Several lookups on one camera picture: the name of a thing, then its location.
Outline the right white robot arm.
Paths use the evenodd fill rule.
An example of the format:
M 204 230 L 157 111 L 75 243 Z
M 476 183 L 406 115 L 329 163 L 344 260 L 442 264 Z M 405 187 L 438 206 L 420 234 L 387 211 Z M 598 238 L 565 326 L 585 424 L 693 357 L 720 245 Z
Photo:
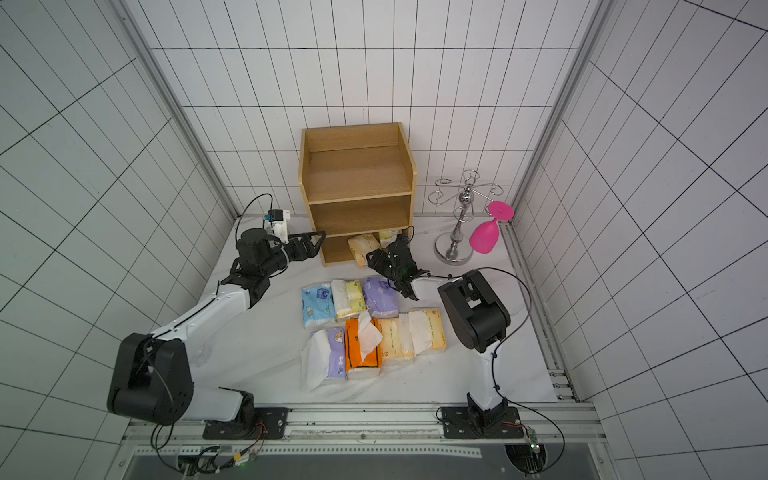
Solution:
M 364 282 L 366 309 L 349 318 L 341 329 L 321 330 L 310 337 L 302 352 L 302 380 L 315 389 L 328 379 L 350 379 L 371 373 L 393 359 L 413 358 L 438 350 L 442 318 L 435 310 L 413 310 L 399 318 L 382 318 L 375 295 L 398 292 L 414 299 L 414 281 L 430 277 L 416 266 L 405 236 L 385 249 L 367 253 L 370 268 L 379 273 L 379 285 Z M 511 317 L 481 270 L 460 277 L 447 276 L 437 289 L 457 338 L 478 354 L 482 368 L 479 387 L 467 394 L 464 407 L 441 407 L 437 417 L 448 438 L 526 438 L 536 440 L 534 429 L 519 416 L 521 404 L 505 397 L 496 380 L 498 351 L 511 338 Z

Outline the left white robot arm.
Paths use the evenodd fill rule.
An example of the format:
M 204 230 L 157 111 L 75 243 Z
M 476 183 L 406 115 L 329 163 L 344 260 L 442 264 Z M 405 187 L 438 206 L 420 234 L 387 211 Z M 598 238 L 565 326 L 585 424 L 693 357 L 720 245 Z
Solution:
M 110 413 L 172 426 L 205 423 L 207 439 L 246 439 L 264 432 L 252 394 L 196 385 L 192 364 L 205 343 L 229 321 L 254 307 L 272 278 L 290 263 L 316 257 L 323 231 L 283 237 L 251 228 L 236 241 L 237 257 L 215 292 L 157 330 L 133 333 L 119 345 L 107 394 Z

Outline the pink plastic wine glass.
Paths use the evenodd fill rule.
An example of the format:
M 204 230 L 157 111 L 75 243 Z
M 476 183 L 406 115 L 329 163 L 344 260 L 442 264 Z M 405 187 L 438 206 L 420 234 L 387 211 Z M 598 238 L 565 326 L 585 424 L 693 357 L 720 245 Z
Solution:
M 499 223 L 514 218 L 514 209 L 502 201 L 491 202 L 488 213 L 491 219 L 479 225 L 469 240 L 472 250 L 480 254 L 489 254 L 495 248 L 501 235 Z

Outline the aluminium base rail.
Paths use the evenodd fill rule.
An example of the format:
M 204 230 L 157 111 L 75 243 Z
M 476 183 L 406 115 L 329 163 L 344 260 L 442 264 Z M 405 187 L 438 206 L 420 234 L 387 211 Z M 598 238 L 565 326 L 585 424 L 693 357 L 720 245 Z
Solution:
M 293 404 L 261 406 L 249 427 L 180 421 L 172 427 L 132 424 L 124 437 L 132 454 L 170 458 L 217 455 L 226 461 L 245 448 L 254 454 L 440 453 L 469 455 L 472 445 L 563 448 L 604 443 L 607 436 L 587 403 L 511 405 L 490 427 L 471 423 L 460 405 Z

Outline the wooden three-tier shelf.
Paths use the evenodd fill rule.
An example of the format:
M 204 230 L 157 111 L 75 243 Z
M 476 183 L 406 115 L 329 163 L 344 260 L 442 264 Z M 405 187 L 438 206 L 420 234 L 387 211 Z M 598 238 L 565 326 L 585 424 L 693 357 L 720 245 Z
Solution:
M 412 224 L 418 170 L 400 122 L 302 131 L 298 183 L 326 264 L 354 259 L 348 240 Z

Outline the white green tissue pack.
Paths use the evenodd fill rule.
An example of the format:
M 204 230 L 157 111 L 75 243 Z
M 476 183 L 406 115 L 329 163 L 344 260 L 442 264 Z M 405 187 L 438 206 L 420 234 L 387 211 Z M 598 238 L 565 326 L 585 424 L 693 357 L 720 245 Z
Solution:
M 357 318 L 367 309 L 360 280 L 334 279 L 330 285 L 337 321 Z

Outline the chrome glass holder stand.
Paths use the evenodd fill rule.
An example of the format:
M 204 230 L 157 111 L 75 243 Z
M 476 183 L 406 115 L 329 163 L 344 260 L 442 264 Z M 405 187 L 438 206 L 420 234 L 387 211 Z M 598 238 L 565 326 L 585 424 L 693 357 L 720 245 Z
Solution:
M 481 199 L 493 201 L 499 198 L 504 189 L 494 182 L 479 183 L 480 174 L 475 169 L 464 169 L 458 181 L 450 178 L 438 178 L 434 182 L 435 190 L 428 195 L 428 201 L 434 206 L 454 206 L 453 216 L 456 223 L 448 233 L 440 234 L 434 242 L 434 251 L 440 261 L 447 265 L 466 264 L 474 250 L 462 231 L 462 227 L 475 217 L 474 202 Z

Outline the purple white tissue pack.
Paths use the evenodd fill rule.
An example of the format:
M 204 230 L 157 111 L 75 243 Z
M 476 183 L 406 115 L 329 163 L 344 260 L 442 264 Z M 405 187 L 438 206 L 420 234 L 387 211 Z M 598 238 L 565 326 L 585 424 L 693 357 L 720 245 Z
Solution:
M 315 331 L 301 351 L 301 384 L 305 391 L 347 380 L 342 328 Z

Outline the blue tissue pack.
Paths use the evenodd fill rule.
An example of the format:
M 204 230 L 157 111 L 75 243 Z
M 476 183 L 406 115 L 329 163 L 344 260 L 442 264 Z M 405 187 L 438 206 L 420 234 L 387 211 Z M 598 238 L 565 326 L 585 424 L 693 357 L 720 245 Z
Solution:
M 329 282 L 313 284 L 301 289 L 303 326 L 320 327 L 336 320 L 333 292 Z

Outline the beige tissue pack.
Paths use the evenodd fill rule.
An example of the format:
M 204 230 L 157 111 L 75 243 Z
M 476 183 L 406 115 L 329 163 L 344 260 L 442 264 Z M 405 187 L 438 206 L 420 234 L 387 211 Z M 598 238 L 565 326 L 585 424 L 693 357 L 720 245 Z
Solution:
M 400 314 L 397 318 L 379 319 L 378 325 L 382 334 L 382 365 L 393 367 L 413 363 L 415 353 L 408 315 Z

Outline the orange tissue box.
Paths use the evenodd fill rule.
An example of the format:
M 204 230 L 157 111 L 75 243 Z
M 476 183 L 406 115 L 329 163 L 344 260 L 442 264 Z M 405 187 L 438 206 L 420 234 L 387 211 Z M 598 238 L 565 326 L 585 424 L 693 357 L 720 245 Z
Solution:
M 363 311 L 357 318 L 346 321 L 344 337 L 347 378 L 365 380 L 379 376 L 383 364 L 383 335 L 378 321 Z

